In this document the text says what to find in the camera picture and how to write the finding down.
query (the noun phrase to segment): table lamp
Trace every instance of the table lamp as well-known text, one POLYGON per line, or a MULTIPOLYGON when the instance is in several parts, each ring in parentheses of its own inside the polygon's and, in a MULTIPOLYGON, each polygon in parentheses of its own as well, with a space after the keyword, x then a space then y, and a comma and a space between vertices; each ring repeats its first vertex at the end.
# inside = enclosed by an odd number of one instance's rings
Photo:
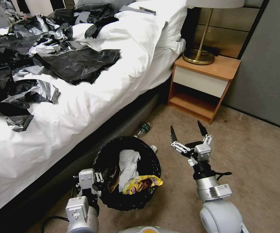
POLYGON ((202 50, 205 36, 207 33, 207 28, 210 22, 213 8, 225 9, 225 8, 238 8, 244 5, 244 0, 186 0, 187 6, 210 8, 205 29, 203 32, 203 37, 198 50, 185 50, 183 54, 183 59, 187 62, 197 64, 197 65, 209 65, 214 62, 215 56, 205 50, 202 50))

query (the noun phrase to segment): trash can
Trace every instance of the trash can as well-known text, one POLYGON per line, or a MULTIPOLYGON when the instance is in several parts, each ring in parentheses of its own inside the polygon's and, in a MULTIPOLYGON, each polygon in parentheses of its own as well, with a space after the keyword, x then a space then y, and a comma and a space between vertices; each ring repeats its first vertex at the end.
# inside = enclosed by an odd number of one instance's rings
POLYGON ((100 172, 104 179, 104 183, 98 187, 102 193, 100 199, 109 208, 116 210, 142 209, 151 200, 158 186, 150 187, 133 195, 120 193, 118 186, 112 193, 108 189, 108 184, 115 179, 113 174, 117 168, 122 150, 139 152, 141 156, 141 159, 137 162, 139 175, 155 175, 159 178, 161 176, 159 160, 154 151, 144 141, 132 136, 114 138, 100 149, 93 164, 95 172, 100 172))

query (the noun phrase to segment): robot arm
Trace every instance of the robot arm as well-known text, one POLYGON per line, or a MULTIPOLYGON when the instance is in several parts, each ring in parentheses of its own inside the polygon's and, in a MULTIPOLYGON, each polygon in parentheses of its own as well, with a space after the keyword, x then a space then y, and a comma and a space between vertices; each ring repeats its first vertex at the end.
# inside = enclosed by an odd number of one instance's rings
POLYGON ((82 170, 78 174, 80 189, 77 197, 70 198, 65 208, 69 219, 68 233, 97 233, 99 230, 99 206, 98 196, 101 191, 96 191, 94 184, 104 180, 101 173, 93 169, 82 170))
POLYGON ((188 163, 194 169, 193 178, 197 184, 197 193, 203 202, 200 211, 201 221, 208 233, 249 233, 245 227, 241 214, 231 202, 224 198, 232 195, 230 186, 220 184, 218 180, 231 172, 219 173, 211 169, 209 157, 212 135, 198 121, 203 141, 193 142, 185 146, 178 142, 171 126, 171 146, 183 156, 188 157, 188 163))

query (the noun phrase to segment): wooden nightstand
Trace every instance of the wooden nightstand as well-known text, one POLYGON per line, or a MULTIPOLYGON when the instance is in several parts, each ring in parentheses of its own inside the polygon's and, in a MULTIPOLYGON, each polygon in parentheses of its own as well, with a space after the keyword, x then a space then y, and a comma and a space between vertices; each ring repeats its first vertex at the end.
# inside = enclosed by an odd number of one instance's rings
POLYGON ((168 105, 211 124, 239 67, 240 60, 218 56, 210 65, 176 60, 168 105))

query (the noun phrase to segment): white bedsheet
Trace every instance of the white bedsheet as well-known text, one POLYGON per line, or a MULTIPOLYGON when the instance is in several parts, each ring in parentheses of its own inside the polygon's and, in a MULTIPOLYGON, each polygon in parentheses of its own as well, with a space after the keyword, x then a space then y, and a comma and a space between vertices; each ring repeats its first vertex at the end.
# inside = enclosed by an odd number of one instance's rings
MULTIPOLYGON (((0 115, 0 208, 121 108, 170 76, 177 48, 155 49, 165 21, 131 11, 116 17, 118 22, 105 26, 97 40, 87 42, 96 50, 121 49, 121 58, 93 85, 73 86, 49 75, 28 74, 25 78, 59 88, 58 104, 31 104, 34 118, 27 131, 20 133, 12 131, 0 115)), ((85 41, 81 36, 85 30, 80 27, 87 25, 74 27, 79 41, 85 41)), ((184 43, 177 45, 182 52, 184 43)))

